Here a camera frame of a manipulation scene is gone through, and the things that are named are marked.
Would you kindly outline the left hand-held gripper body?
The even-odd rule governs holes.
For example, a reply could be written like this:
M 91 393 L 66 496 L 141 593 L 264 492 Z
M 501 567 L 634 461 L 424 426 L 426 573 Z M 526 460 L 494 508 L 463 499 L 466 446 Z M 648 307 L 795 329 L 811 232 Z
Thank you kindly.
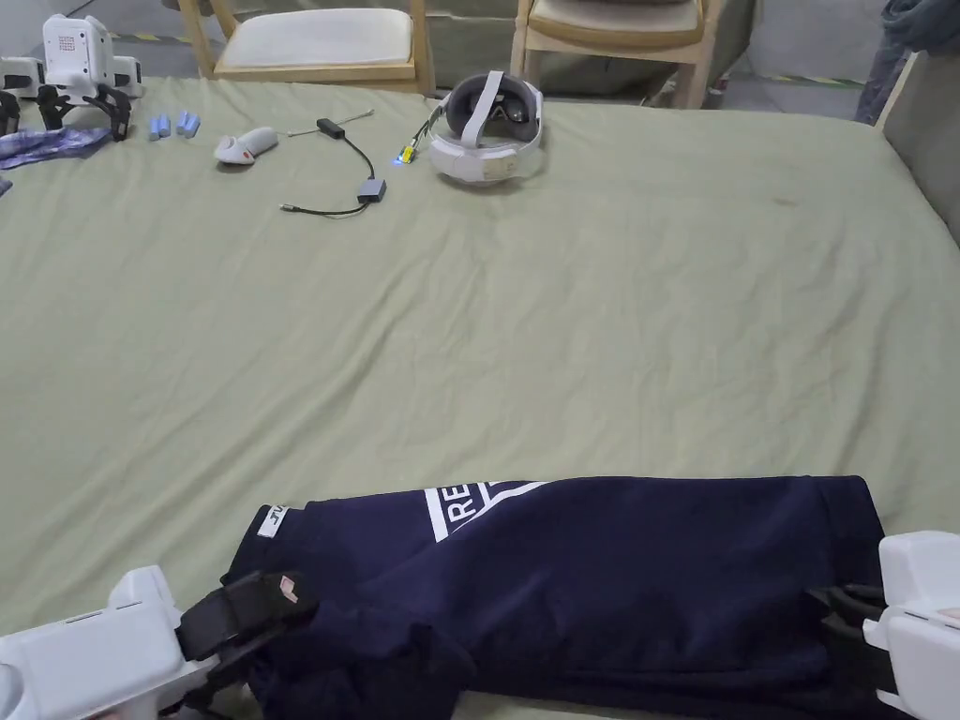
M 179 624 L 152 565 L 127 572 L 102 609 L 2 637 L 2 718 L 158 719 L 218 663 L 187 659 Z

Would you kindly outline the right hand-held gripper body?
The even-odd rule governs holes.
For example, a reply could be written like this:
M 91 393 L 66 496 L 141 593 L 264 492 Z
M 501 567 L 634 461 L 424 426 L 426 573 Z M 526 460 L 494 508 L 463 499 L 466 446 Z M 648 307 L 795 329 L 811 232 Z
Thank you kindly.
M 892 671 L 880 702 L 916 719 L 959 716 L 959 537 L 920 531 L 878 546 L 887 603 L 863 625 L 866 642 Z

